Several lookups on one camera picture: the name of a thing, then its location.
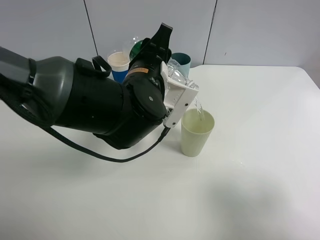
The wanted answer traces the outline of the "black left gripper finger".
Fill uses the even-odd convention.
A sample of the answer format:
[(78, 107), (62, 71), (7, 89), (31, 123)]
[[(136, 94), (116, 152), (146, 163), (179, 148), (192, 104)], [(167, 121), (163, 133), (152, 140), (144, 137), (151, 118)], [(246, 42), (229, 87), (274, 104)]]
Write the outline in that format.
[(171, 26), (162, 22), (155, 35), (151, 38), (150, 45), (158, 52), (168, 54), (172, 31), (173, 28)]

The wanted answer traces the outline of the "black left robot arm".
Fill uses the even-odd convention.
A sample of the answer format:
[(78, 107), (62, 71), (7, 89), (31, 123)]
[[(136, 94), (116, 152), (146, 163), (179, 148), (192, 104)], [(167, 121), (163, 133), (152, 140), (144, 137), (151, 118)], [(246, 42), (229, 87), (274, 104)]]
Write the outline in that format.
[(110, 79), (100, 56), (72, 62), (60, 56), (33, 60), (0, 50), (0, 98), (20, 117), (51, 131), (60, 126), (89, 132), (115, 149), (128, 149), (162, 124), (172, 28), (161, 24), (130, 62), (123, 82)]

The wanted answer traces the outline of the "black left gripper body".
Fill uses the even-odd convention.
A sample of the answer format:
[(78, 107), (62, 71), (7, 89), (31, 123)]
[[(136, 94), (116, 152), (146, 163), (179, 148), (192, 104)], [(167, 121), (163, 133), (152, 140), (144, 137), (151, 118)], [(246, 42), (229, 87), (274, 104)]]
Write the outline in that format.
[(142, 43), (139, 53), (129, 63), (129, 69), (122, 84), (128, 85), (134, 79), (154, 79), (153, 84), (164, 87), (164, 80), (161, 76), (161, 63), (167, 63), (172, 54), (169, 48), (168, 54), (163, 54), (151, 46), (151, 38), (146, 37)]

